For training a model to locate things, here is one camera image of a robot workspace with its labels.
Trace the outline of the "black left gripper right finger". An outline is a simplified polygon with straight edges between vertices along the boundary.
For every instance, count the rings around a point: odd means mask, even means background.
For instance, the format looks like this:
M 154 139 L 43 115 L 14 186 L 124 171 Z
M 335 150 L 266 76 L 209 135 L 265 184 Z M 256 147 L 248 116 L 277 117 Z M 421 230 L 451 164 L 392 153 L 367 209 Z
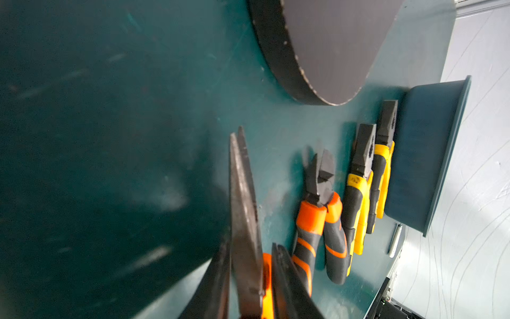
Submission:
M 272 244 L 271 263 L 275 318 L 324 318 L 306 292 L 284 246 Z

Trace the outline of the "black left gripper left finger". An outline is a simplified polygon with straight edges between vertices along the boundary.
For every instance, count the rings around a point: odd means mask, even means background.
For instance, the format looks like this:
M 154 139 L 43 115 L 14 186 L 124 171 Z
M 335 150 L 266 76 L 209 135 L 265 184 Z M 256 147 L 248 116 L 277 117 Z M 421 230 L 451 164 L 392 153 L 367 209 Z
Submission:
M 231 240 L 224 239 L 179 318 L 228 318 Z

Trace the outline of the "orange long nose pliers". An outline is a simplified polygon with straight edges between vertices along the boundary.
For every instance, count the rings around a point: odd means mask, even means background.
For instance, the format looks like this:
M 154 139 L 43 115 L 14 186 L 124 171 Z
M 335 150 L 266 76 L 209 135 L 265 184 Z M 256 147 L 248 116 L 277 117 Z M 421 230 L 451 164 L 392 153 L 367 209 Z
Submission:
M 241 318 L 273 318 L 271 256 L 262 252 L 244 128 L 230 135 L 231 261 Z

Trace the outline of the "orange black pliers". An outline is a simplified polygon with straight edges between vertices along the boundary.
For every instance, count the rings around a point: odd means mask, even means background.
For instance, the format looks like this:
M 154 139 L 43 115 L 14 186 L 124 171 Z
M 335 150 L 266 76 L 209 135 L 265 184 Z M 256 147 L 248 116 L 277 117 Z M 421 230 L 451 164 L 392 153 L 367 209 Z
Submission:
M 347 277 L 347 236 L 341 224 L 343 204 L 333 190 L 335 160 L 324 150 L 316 154 L 305 170 L 305 195 L 296 218 L 296 238 L 292 261 L 309 295 L 312 294 L 317 250 L 324 238 L 329 279 L 343 285 Z

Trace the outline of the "small yellow black pliers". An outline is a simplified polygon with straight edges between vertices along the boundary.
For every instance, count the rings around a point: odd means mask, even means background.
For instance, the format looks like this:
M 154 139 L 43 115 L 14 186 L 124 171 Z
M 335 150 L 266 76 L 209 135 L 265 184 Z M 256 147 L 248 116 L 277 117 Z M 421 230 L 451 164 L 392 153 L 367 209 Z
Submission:
M 370 188 L 377 126 L 362 123 L 357 131 L 343 197 L 342 226 L 347 239 L 347 270 L 351 272 L 353 256 L 362 255 L 370 210 Z

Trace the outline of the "large yellow black pliers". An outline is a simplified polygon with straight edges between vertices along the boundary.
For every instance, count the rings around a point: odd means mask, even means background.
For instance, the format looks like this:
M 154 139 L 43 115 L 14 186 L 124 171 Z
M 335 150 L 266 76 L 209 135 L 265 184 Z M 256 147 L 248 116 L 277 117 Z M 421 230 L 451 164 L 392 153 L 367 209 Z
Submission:
M 377 123 L 373 158 L 373 180 L 370 190 L 370 209 L 367 218 L 367 234 L 375 230 L 376 219 L 385 214 L 388 195 L 391 161 L 394 152 L 394 132 L 398 112 L 397 100 L 385 100 Z

